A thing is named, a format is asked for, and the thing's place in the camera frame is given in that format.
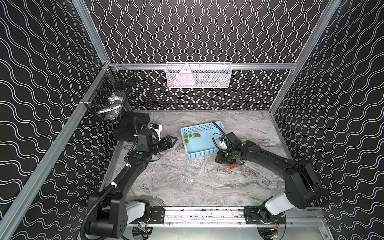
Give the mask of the light blue perforated plastic basket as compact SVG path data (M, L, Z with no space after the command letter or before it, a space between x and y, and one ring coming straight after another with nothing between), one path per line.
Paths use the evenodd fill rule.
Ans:
M185 148L185 152L189 159L195 159L214 155L218 152L215 146L215 139L219 137L222 132L219 130L220 127L224 130L224 125L220 121L213 123L206 123L201 125L195 125L190 127L181 128L182 140ZM198 133L201 134L199 138L188 138L189 143L185 144L184 135Z

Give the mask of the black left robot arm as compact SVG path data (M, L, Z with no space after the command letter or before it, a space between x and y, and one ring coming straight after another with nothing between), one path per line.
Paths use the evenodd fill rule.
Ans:
M141 208L139 214L129 214L126 196L139 175L153 161L153 156L173 148L178 139L173 136L160 138L153 128L137 117L133 124L136 139L125 158L125 166L109 185L88 198L87 213L80 228L82 240L91 236L97 240L119 239L129 223L150 217L150 207L145 202L133 204L133 208Z

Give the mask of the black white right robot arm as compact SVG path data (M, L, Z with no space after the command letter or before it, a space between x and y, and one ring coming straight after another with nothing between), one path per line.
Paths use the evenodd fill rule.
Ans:
M278 214L293 209L306 209L322 194L320 181L310 163L300 163L269 152L251 141L240 141L231 132L213 139L219 164L239 164L250 161L275 173L284 180L285 191L265 200L257 211L258 217L270 222Z

